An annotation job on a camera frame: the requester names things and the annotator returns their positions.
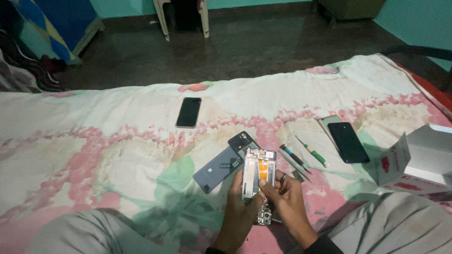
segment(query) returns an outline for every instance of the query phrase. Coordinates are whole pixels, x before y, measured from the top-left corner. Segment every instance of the black ring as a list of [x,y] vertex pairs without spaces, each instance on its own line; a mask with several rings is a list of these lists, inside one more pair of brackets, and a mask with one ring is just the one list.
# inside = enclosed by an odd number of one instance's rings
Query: black ring
[[286,177],[286,173],[283,173],[279,181],[282,183],[284,181],[284,177]]

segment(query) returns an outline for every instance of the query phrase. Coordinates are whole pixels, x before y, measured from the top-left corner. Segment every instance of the sleeve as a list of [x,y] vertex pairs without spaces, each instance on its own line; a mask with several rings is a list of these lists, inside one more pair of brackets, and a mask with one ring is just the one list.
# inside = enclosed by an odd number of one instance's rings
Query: sleeve
[[225,254],[225,253],[220,250],[209,247],[206,250],[206,254]]
[[307,248],[304,254],[344,254],[339,247],[337,247],[327,235],[321,236],[315,241],[309,248]]

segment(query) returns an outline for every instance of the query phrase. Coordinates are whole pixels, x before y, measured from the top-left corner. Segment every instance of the white chair leg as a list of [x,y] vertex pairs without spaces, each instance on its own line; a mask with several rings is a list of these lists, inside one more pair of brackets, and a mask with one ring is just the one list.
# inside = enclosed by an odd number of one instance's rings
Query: white chair leg
[[208,14],[207,0],[202,1],[201,10],[199,11],[199,14],[201,15],[202,30],[204,32],[204,38],[207,38],[207,37],[209,37],[209,14]]
[[154,0],[155,10],[157,11],[157,16],[159,17],[160,26],[162,27],[163,35],[165,35],[165,39],[170,41],[170,36],[168,34],[168,28],[166,27],[165,13],[163,12],[163,3],[159,0]]

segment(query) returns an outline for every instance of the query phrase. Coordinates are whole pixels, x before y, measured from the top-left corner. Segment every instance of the white box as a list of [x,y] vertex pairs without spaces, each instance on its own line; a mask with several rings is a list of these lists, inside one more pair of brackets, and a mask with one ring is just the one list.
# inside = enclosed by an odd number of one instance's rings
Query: white box
[[405,133],[377,160],[380,187],[413,194],[452,189],[452,128],[426,124]]

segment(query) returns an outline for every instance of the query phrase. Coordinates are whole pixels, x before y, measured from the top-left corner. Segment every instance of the floor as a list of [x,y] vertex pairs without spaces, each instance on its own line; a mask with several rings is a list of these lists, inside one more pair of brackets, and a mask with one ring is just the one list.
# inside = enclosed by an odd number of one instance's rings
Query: floor
[[[72,66],[60,80],[68,89],[110,89],[253,78],[404,44],[371,20],[343,22],[329,29],[326,19],[310,5],[299,2],[210,10],[209,38],[204,39],[201,31],[176,32],[170,35],[170,42],[165,41],[158,24],[149,24],[156,20],[155,15],[106,19],[106,30],[87,46],[83,63]],[[393,57],[416,73],[419,69],[432,83],[441,83],[437,73],[442,69],[427,58]]]

